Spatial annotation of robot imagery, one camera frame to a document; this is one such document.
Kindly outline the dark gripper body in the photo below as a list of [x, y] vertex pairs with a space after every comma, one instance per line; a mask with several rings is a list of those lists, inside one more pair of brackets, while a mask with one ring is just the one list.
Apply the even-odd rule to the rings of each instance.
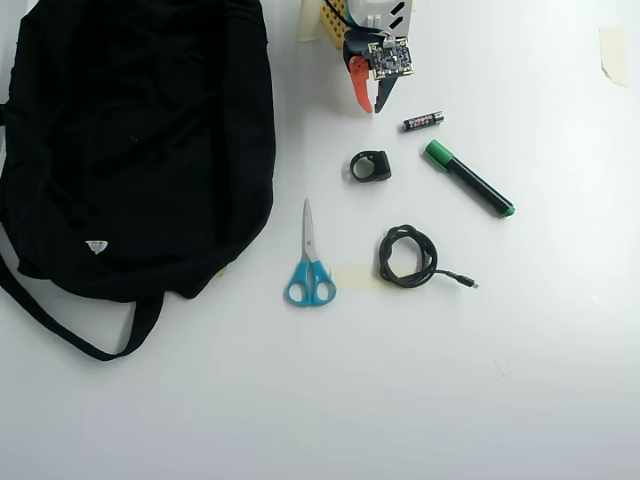
[[343, 60], [352, 78], [361, 75], [365, 70], [373, 71], [376, 81], [381, 79], [376, 72], [374, 47], [381, 45], [381, 32], [367, 29], [351, 29], [344, 34], [342, 47]]

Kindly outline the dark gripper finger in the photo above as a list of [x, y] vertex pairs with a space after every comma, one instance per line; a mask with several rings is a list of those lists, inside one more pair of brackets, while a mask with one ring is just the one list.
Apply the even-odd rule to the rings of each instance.
[[376, 103], [374, 107], [374, 110], [376, 112], [382, 111], [397, 80], [398, 80], [398, 77], [394, 76], [389, 78], [383, 78], [378, 81], [378, 92], [377, 92]]

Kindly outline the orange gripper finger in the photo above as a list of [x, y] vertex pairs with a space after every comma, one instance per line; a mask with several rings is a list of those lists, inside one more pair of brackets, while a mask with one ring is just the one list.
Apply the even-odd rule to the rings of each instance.
[[362, 56], [353, 56], [348, 62], [348, 69], [358, 104], [366, 113], [372, 114], [367, 88], [370, 75], [368, 61]]

